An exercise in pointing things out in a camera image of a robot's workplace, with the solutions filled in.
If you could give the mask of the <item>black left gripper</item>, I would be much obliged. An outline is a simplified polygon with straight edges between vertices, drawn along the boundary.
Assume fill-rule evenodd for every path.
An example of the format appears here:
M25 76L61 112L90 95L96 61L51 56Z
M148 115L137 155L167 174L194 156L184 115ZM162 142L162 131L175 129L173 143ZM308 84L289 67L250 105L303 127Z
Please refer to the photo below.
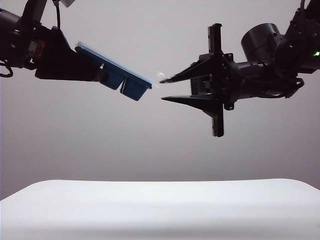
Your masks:
M14 27L14 67L35 70L44 80L106 82L107 71L70 48L63 32L41 24Z

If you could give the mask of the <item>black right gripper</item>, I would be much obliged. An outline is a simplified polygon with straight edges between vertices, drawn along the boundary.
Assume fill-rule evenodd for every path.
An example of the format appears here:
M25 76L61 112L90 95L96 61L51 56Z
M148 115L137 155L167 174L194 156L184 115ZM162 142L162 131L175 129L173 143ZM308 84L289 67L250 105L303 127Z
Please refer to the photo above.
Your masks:
M199 56L188 68L161 80L161 84L176 83L209 75L210 94L166 96L164 101L188 105L212 117L212 135L224 135L224 110L232 111L239 97L238 84L242 81L243 62L235 62L232 53L222 51L222 24L208 27L208 53Z

